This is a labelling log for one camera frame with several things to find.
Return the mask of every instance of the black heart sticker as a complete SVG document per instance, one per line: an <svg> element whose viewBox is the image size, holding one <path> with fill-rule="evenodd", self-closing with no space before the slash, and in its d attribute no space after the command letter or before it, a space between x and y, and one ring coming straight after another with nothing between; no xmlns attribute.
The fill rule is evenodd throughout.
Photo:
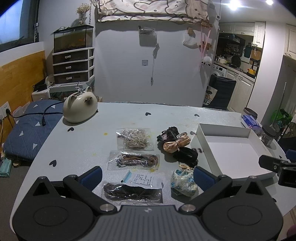
<svg viewBox="0 0 296 241"><path fill-rule="evenodd" d="M57 165L57 160L51 161L49 165L52 165L53 167L55 167Z"/></svg>

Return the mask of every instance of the blue mattress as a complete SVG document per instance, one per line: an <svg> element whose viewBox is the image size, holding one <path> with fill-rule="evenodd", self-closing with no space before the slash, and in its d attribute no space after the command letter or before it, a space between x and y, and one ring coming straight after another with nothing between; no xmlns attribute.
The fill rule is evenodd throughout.
<svg viewBox="0 0 296 241"><path fill-rule="evenodd" d="M43 113L54 103L57 104L49 107L46 113L62 112L63 103L57 100L40 100L30 103L24 114ZM40 114L20 117L4 143L3 150L6 156L32 162L62 116L62 114L45 115L45 126L42 126Z"/></svg>

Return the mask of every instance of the drawer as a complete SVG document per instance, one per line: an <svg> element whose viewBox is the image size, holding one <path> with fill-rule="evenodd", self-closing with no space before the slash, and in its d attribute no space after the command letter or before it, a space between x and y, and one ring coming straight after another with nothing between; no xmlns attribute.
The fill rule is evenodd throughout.
<svg viewBox="0 0 296 241"><path fill-rule="evenodd" d="M74 82L85 82L88 81L89 73L73 73L73 74L61 74L54 77L56 84L74 83Z"/></svg>
<svg viewBox="0 0 296 241"><path fill-rule="evenodd" d="M52 56L54 64L88 59L88 50L74 51L69 53L56 54Z"/></svg>
<svg viewBox="0 0 296 241"><path fill-rule="evenodd" d="M54 65L54 74L88 70L87 61Z"/></svg>

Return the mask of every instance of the black chair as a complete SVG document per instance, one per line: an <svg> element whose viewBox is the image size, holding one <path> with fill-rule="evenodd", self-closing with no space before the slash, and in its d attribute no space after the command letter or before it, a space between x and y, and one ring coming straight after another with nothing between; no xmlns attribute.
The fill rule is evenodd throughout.
<svg viewBox="0 0 296 241"><path fill-rule="evenodd" d="M215 88L217 93L211 103L209 105L203 105L203 107L227 110L236 83L235 80L212 74L209 86Z"/></svg>

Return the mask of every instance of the white cat teapot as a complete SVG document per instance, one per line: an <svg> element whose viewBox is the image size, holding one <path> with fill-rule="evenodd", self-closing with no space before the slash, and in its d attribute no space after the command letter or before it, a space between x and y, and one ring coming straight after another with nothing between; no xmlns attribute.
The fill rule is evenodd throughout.
<svg viewBox="0 0 296 241"><path fill-rule="evenodd" d="M64 102L64 118L71 123L79 123L93 116L98 109L98 101L90 87L85 91L76 87L77 92Z"/></svg>

